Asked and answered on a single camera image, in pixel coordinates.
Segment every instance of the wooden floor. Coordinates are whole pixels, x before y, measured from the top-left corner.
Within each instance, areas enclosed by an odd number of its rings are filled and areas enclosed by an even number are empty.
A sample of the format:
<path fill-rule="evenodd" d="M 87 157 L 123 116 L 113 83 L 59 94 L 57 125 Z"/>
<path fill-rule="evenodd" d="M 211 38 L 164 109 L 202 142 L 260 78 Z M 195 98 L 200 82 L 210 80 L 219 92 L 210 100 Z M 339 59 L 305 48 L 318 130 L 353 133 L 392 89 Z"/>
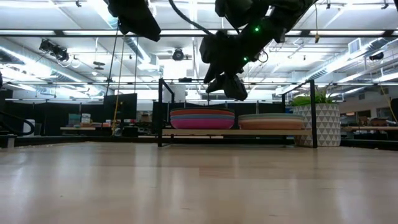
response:
<path fill-rule="evenodd" d="M 398 152 L 78 143 L 0 152 L 0 223 L 398 220 Z"/>

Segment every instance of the colorful plate stack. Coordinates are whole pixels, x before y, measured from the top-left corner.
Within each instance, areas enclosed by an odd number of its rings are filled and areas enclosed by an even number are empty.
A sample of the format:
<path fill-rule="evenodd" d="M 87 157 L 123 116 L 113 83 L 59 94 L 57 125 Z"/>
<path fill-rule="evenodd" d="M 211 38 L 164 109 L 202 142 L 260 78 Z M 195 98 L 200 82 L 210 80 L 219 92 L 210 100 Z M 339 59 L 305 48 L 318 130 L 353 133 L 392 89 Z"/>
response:
<path fill-rule="evenodd" d="M 301 130 L 304 117 L 297 114 L 269 113 L 239 116 L 241 129 L 247 130 Z"/>
<path fill-rule="evenodd" d="M 175 129 L 229 129 L 235 122 L 233 110 L 223 108 L 182 108 L 170 112 Z"/>

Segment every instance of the robotic arm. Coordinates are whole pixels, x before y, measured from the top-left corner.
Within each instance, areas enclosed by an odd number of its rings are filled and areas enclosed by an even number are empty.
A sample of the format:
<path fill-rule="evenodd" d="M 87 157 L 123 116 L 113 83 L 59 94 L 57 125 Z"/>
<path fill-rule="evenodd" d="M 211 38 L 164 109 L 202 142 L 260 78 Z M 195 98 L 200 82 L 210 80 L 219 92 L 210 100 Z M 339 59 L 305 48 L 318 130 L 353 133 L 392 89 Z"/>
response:
<path fill-rule="evenodd" d="M 237 73 L 249 61 L 255 62 L 263 48 L 274 39 L 284 42 L 285 33 L 291 30 L 317 0 L 216 0 L 216 12 L 224 16 L 238 30 L 238 35 L 218 31 L 203 38 L 200 53 L 203 62 L 210 67 L 205 83 L 210 83 L 207 93 L 224 89 L 226 96 L 245 100 L 248 96 Z M 274 10 L 265 16 L 269 6 Z"/>
<path fill-rule="evenodd" d="M 160 39 L 160 28 L 148 10 L 146 0 L 104 0 L 109 12 L 119 18 L 119 28 L 123 34 L 133 32 L 153 41 Z M 200 46 L 201 59 L 209 63 L 204 83 L 209 83 L 206 90 L 211 93 L 224 89 L 225 95 L 237 100 L 248 97 L 246 89 L 237 73 L 249 61 L 255 62 L 260 51 L 272 40 L 283 42 L 285 33 L 291 30 L 297 21 L 317 0 L 216 0 L 215 11 L 225 17 L 238 31 L 238 35 L 228 35 L 223 31 L 211 34 L 201 25 L 187 18 L 169 0 L 174 11 L 184 20 L 205 31 Z M 270 16 L 266 16 L 269 6 L 273 7 Z"/>

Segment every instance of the green plant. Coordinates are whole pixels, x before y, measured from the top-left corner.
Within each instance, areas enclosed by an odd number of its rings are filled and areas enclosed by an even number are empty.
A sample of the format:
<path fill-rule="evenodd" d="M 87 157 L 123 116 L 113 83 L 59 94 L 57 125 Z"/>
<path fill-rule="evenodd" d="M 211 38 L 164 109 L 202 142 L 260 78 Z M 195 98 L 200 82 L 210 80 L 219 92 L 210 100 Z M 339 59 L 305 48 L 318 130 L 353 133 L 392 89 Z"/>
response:
<path fill-rule="evenodd" d="M 330 84 L 331 83 L 329 83 L 329 85 L 324 87 L 323 90 L 319 90 L 318 87 L 316 86 L 317 89 L 315 90 L 315 103 L 333 103 L 333 100 L 330 98 L 330 95 L 327 96 L 327 91 Z M 310 95 L 297 96 L 292 101 L 292 106 L 304 106 L 309 104 L 311 104 Z"/>

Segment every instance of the triangle pattern pot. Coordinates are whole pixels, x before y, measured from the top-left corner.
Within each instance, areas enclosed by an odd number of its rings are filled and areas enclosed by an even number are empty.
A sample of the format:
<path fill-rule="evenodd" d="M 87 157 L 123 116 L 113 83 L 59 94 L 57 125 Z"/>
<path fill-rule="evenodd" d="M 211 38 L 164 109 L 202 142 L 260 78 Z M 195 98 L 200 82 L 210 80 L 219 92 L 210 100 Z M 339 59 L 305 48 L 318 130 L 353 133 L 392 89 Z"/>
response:
<path fill-rule="evenodd" d="M 318 146 L 340 146 L 340 110 L 336 104 L 317 104 L 317 136 Z M 305 129 L 312 128 L 311 105 L 295 106 L 293 114 L 304 116 Z M 312 136 L 295 136 L 298 146 L 312 146 Z"/>

